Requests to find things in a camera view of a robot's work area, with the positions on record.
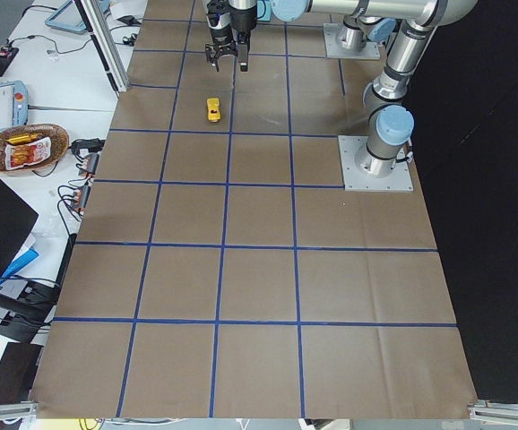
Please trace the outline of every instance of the yellow toy car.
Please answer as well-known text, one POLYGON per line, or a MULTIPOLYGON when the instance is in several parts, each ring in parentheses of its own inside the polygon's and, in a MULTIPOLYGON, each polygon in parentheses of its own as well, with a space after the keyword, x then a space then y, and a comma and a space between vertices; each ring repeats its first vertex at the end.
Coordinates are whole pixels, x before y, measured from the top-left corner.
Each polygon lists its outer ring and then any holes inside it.
POLYGON ((217 123, 221 119, 220 100, 217 97, 207 99, 207 119, 210 123, 217 123))

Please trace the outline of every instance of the wicker basket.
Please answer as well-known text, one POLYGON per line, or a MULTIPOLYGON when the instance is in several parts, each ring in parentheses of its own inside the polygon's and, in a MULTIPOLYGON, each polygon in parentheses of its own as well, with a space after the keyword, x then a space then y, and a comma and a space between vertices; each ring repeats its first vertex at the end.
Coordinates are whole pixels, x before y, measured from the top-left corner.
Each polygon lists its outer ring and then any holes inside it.
POLYGON ((4 130, 0 133, 0 172, 22 172, 23 170, 36 170, 44 168, 51 164, 56 163, 64 156, 70 138, 68 133, 59 125, 55 124, 34 124, 34 125, 20 125, 18 127, 12 127, 4 130), (32 166, 24 166, 15 170, 6 170, 4 163, 4 148, 6 147, 6 139, 23 133, 42 133, 44 137, 49 137, 52 142, 52 153, 50 157, 42 161, 41 163, 34 164, 32 166))

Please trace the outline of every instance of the black monitor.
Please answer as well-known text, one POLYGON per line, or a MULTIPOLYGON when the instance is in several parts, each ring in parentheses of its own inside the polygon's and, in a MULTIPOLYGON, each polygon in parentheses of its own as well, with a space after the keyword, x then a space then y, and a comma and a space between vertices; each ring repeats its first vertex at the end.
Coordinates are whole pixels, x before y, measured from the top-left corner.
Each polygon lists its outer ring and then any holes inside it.
MULTIPOLYGON (((38 213, 0 179, 0 277, 37 219, 38 213)), ((17 299, 0 294, 0 308, 10 311, 0 320, 0 334, 20 342, 31 341, 58 294, 57 288, 38 286, 32 282, 30 288, 26 288, 17 299), (36 294, 39 299, 35 301, 29 297, 30 294, 36 294)))

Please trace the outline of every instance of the red and white snack package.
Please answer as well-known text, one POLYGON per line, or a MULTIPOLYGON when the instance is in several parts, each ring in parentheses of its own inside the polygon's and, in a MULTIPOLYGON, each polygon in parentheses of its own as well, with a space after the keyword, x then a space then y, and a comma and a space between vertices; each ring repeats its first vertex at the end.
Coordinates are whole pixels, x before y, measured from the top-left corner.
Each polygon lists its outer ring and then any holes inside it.
POLYGON ((4 149, 6 170, 39 164, 52 154, 52 141, 49 137, 25 145, 6 145, 4 149))

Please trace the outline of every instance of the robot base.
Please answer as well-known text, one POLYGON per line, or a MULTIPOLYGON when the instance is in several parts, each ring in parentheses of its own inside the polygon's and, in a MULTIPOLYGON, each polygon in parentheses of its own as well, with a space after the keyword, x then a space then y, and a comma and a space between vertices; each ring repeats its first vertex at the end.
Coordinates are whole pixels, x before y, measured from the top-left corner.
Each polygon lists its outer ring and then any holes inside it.
POLYGON ((341 31, 342 24, 323 24, 324 45, 327 50, 328 58, 351 58, 355 60, 378 60, 381 53, 378 50, 378 44, 375 42, 367 42, 365 47, 359 51, 353 49, 344 49, 337 42, 337 34, 341 31))
MULTIPOLYGON (((339 136, 341 151, 342 180, 346 191, 380 191, 412 193, 409 166, 406 162, 397 163, 393 172, 387 177, 373 177, 361 172, 355 163, 355 154, 362 145, 367 143, 366 136, 339 136)), ((404 157, 404 151, 399 152, 398 158, 404 157)))

